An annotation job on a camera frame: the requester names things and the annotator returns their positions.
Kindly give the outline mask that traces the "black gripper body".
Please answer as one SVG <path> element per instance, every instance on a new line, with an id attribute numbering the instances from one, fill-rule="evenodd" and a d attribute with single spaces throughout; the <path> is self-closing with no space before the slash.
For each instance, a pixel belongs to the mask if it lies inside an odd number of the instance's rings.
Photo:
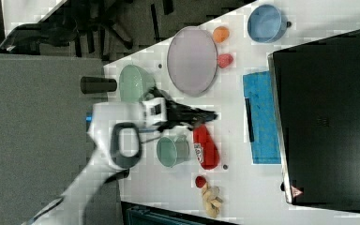
<path id="1" fill-rule="evenodd" d="M 177 103 L 166 92 L 157 87 L 150 88 L 149 94 L 154 98 L 165 99 L 167 120 L 158 123 L 158 131 L 172 129 L 176 126 L 186 126 L 188 130 L 192 131 L 218 118 L 218 115 L 213 111 L 192 108 L 188 105 Z"/>

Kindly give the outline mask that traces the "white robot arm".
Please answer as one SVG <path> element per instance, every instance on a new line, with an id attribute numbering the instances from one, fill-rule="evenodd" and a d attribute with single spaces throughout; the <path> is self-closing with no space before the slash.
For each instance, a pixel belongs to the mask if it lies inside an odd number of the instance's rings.
<path id="1" fill-rule="evenodd" d="M 67 189 L 22 225 L 83 225 L 87 204 L 107 179 L 141 160 L 143 133 L 163 133 L 184 126 L 192 131 L 218 115 L 184 105 L 153 86 L 136 102 L 102 102 L 93 106 L 87 134 L 96 145 L 86 166 Z"/>

